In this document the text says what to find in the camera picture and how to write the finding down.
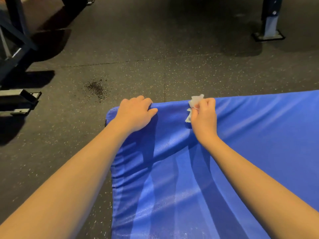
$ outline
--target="torn white paper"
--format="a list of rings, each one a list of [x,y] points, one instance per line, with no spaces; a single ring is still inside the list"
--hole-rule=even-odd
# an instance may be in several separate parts
[[[195,105],[197,105],[203,98],[204,98],[203,94],[201,94],[200,96],[192,96],[192,99],[188,102],[191,108],[187,109],[187,111],[189,111],[189,115],[186,118],[185,122],[190,122],[190,118],[192,116],[192,108],[193,107],[196,108]]]

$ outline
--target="person's right hand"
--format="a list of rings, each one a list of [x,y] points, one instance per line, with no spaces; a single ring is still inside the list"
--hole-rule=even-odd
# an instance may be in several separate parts
[[[214,98],[202,99],[196,108],[192,108],[190,119],[197,140],[205,147],[212,139],[217,138],[217,116]]]

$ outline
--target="person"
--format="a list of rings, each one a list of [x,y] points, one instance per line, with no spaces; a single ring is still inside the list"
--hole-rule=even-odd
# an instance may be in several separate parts
[[[41,185],[1,226],[0,238],[74,238],[129,134],[157,113],[151,99],[124,99],[116,117]],[[272,238],[319,238],[319,213],[226,145],[217,135],[215,100],[192,110],[198,141]]]

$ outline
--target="speckled black floor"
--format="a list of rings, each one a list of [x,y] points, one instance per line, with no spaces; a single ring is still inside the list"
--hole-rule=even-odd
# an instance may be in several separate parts
[[[42,91],[0,118],[0,222],[102,128],[123,98],[238,96],[319,89],[319,0],[283,0],[284,41],[255,43],[262,0],[96,0],[52,59],[20,87]],[[110,176],[78,238],[110,238]]]

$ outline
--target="crumpled paper towel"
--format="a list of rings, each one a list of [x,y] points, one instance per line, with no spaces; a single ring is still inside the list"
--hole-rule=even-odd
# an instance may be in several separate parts
[[[189,111],[189,115],[185,120],[186,122],[190,122],[190,118],[192,116],[192,107],[197,109],[195,105],[197,105],[203,98],[204,98],[203,94],[201,94],[200,96],[192,96],[192,99],[188,102],[190,108],[187,109],[187,111]]]

